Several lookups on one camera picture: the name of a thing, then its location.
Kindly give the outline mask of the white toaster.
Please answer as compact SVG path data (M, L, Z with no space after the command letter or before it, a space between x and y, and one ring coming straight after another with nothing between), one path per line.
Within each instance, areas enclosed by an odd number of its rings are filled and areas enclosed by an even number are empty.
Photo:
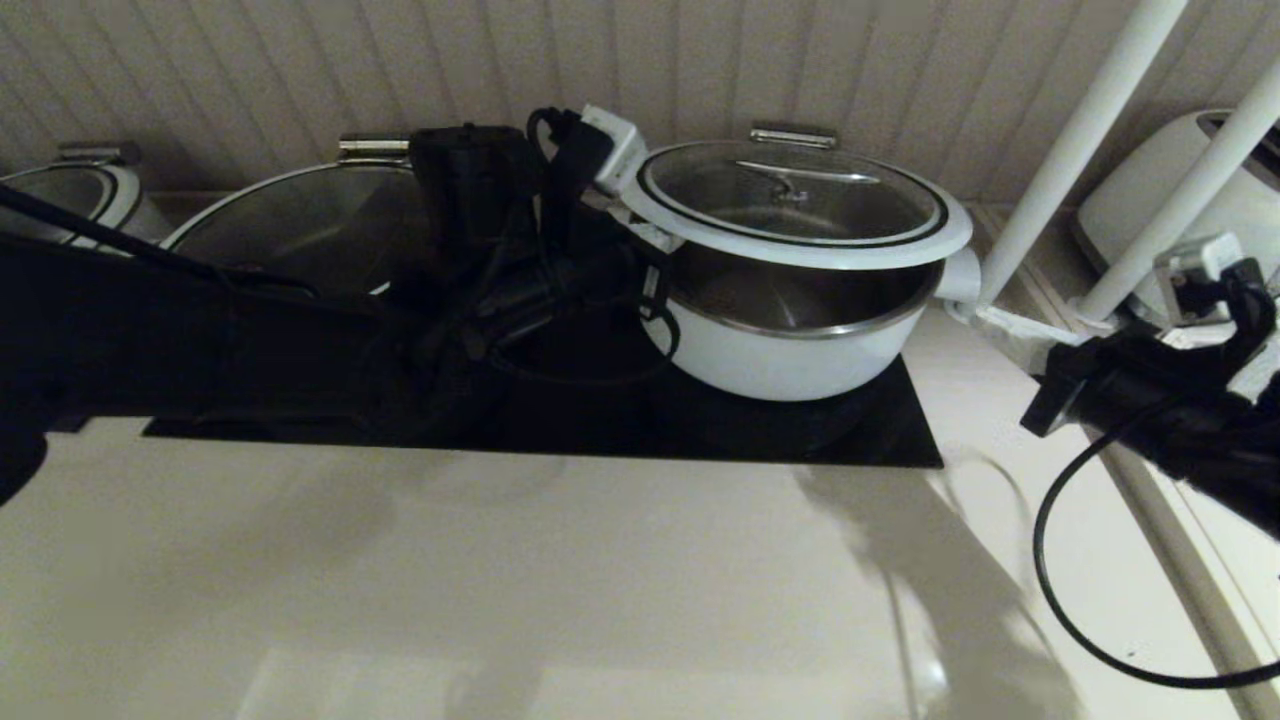
M1133 150L1082 202L1071 232L1097 272L1120 259L1230 117L1181 115ZM1184 241L1233 232L1280 297L1280 120L1189 224Z

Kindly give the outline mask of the large black induction cooktop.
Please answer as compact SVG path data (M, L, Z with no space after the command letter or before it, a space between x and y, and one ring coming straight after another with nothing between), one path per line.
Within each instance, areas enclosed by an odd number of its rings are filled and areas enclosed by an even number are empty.
M635 384L593 386L659 357L631 322L562 322L513 355L564 383L498 372L453 347L431 405L435 423L404 447L847 468L945 464L901 357L845 395L773 404L716 389L676 366Z

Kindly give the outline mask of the white pot with steel interior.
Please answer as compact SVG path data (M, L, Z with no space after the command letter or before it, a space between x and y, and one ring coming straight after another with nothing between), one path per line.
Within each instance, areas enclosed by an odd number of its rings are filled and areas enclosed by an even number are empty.
M972 302L980 292L974 250L918 266L828 270L682 246L667 272L678 327L644 331L675 365L724 392L771 402L845 395L900 355L929 301Z

